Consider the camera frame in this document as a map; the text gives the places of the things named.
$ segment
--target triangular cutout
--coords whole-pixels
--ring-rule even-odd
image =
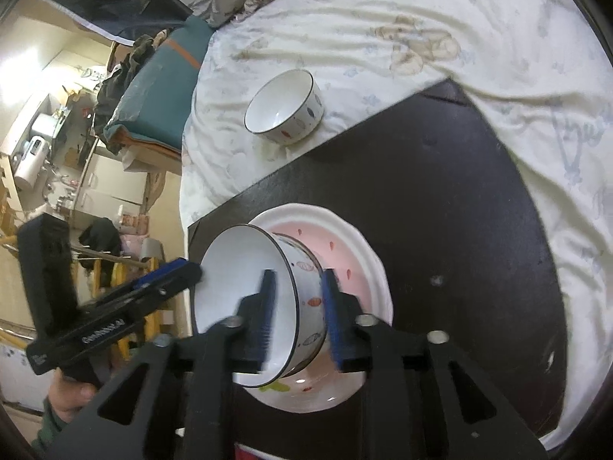
[[[449,371],[456,387],[460,400],[462,418],[467,424],[474,424],[482,420],[493,418],[496,408],[485,397],[474,383],[473,379],[455,361],[449,363]]]
[[[130,425],[148,370],[146,363],[136,367],[119,389],[100,406],[98,415],[124,426]]]

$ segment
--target black tarp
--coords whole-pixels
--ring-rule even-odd
[[[143,34],[180,27],[192,11],[179,0],[47,0],[88,29],[132,45]]]

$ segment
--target orange stripe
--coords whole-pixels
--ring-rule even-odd
[[[185,50],[180,44],[178,44],[175,40],[166,38],[163,44],[168,44],[175,52],[177,52],[181,57],[183,57],[186,61],[190,63],[190,65],[196,69],[200,70],[200,62],[198,62],[195,58],[191,56],[191,54]]]

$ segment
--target dark tabletop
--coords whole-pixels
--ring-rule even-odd
[[[513,161],[457,85],[390,107],[204,216],[189,227],[189,259],[288,202],[326,207],[364,234],[387,273],[394,327],[447,331],[535,433],[556,427],[566,378],[556,269]],[[299,415],[236,388],[236,439],[284,458],[357,458],[360,394]]]

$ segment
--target bed sheet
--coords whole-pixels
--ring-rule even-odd
[[[289,147],[247,133],[250,99],[295,67],[322,89],[320,126]],[[276,0],[220,29],[185,127],[183,225],[444,78],[516,161],[554,256],[569,352],[562,418],[542,438],[550,449],[593,401],[613,341],[613,69],[572,0]]]

